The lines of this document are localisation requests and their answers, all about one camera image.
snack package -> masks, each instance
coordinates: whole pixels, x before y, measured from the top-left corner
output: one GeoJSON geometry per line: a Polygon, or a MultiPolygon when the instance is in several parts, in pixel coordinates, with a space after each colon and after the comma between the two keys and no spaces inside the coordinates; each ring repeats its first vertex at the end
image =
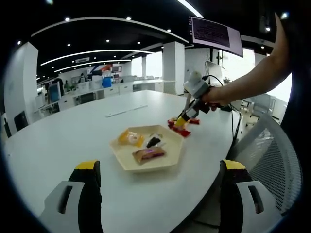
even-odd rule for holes
{"type": "Polygon", "coordinates": [[[141,147],[142,143],[144,142],[144,136],[141,134],[126,130],[123,133],[121,133],[121,135],[118,137],[118,142],[123,145],[129,144],[129,145],[141,147]]]}
{"type": "Polygon", "coordinates": [[[163,135],[159,133],[152,133],[148,138],[146,138],[143,147],[150,148],[153,146],[162,147],[165,143],[162,142],[163,135]]]}
{"type": "Polygon", "coordinates": [[[133,152],[132,155],[139,164],[143,164],[150,161],[152,158],[163,156],[165,153],[166,152],[160,147],[150,147],[133,152]]]}

ceiling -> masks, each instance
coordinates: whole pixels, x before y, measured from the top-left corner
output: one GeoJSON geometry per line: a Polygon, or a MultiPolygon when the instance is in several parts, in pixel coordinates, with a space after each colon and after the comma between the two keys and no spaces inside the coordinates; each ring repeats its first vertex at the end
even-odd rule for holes
{"type": "MultiPolygon", "coordinates": [[[[129,21],[80,20],[44,30],[47,26],[80,17],[118,17],[143,22],[167,30],[189,40],[188,17],[195,16],[177,0],[51,0],[20,1],[14,14],[18,20],[16,40],[30,41],[38,50],[38,75],[53,77],[55,70],[75,65],[73,60],[89,56],[93,61],[120,59],[130,52],[99,52],[77,55],[41,66],[41,63],[68,54],[91,50],[140,50],[157,43],[184,41],[175,36],[129,21]]],[[[205,19],[216,21],[240,31],[242,35],[274,41],[274,29],[262,33],[259,20],[262,12],[260,0],[187,0],[205,19]]],[[[161,46],[151,51],[160,51],[161,46]]]]}

screen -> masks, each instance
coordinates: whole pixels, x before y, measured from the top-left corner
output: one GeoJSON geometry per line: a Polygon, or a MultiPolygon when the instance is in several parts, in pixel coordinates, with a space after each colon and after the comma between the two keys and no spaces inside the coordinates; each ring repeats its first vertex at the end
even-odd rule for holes
{"type": "Polygon", "coordinates": [[[211,46],[243,57],[240,32],[206,19],[191,17],[193,43],[211,46]]]}

red object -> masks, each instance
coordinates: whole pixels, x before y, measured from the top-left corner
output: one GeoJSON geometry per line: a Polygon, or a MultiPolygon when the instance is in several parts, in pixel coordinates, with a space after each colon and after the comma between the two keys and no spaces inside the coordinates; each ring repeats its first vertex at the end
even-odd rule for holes
{"type": "Polygon", "coordinates": [[[178,128],[174,127],[174,122],[171,120],[168,120],[168,126],[171,130],[182,135],[183,137],[188,137],[191,134],[191,132],[189,132],[187,130],[179,130],[178,128]]]}
{"type": "Polygon", "coordinates": [[[189,124],[199,125],[200,124],[200,120],[199,119],[190,119],[189,120],[189,124]]]}

yellow snack package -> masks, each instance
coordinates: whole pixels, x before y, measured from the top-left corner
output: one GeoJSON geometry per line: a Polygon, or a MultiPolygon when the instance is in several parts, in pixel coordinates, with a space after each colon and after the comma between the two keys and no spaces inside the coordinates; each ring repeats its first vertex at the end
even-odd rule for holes
{"type": "Polygon", "coordinates": [[[118,142],[123,145],[130,144],[133,146],[141,147],[142,143],[144,142],[144,136],[126,130],[118,137],[118,142]]]}

